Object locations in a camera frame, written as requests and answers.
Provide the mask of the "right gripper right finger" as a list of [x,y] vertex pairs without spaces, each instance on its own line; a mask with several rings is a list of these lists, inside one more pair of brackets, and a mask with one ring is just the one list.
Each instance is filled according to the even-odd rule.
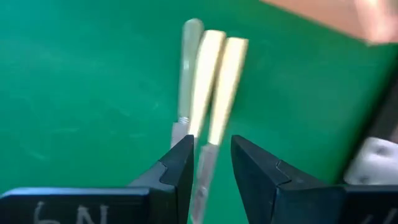
[[231,138],[249,224],[398,224],[398,185],[330,185],[250,140]]

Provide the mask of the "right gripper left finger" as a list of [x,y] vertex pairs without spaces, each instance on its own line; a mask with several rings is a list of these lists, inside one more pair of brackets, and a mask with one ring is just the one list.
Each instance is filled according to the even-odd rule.
[[187,224],[194,146],[186,135],[126,187],[9,190],[0,224]]

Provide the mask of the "cream-handled steel knife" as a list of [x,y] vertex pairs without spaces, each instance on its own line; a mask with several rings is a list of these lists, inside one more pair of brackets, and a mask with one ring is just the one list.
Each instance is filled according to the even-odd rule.
[[203,224],[211,181],[215,172],[226,124],[233,107],[248,48],[248,40],[229,37],[221,59],[211,109],[208,142],[201,148],[191,207],[193,224]]
[[188,127],[188,134],[194,137],[194,147],[203,127],[225,38],[226,33],[223,31],[206,30],[198,48]]

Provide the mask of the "grey-handled steel knife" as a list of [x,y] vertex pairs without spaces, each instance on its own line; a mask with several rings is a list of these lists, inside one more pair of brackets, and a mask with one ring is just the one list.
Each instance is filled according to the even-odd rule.
[[182,27],[182,51],[177,108],[178,120],[172,125],[171,148],[188,133],[193,91],[192,85],[195,76],[197,52],[203,32],[203,23],[197,18],[189,19]]

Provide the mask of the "white plastic block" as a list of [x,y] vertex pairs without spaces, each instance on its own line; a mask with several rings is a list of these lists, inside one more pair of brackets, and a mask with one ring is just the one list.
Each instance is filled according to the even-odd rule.
[[343,180],[351,185],[398,185],[398,144],[367,138]]

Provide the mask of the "green table mat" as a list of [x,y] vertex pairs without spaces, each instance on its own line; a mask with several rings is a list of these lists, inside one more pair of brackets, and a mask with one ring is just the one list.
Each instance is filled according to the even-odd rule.
[[398,45],[368,45],[260,0],[0,0],[0,194],[119,187],[170,147],[183,23],[248,51],[205,224],[248,224],[234,134],[339,181]]

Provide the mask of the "orange plastic bin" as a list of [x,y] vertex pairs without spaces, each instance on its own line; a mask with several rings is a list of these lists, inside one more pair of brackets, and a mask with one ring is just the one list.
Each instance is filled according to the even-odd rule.
[[398,44],[398,0],[261,0],[371,45]]

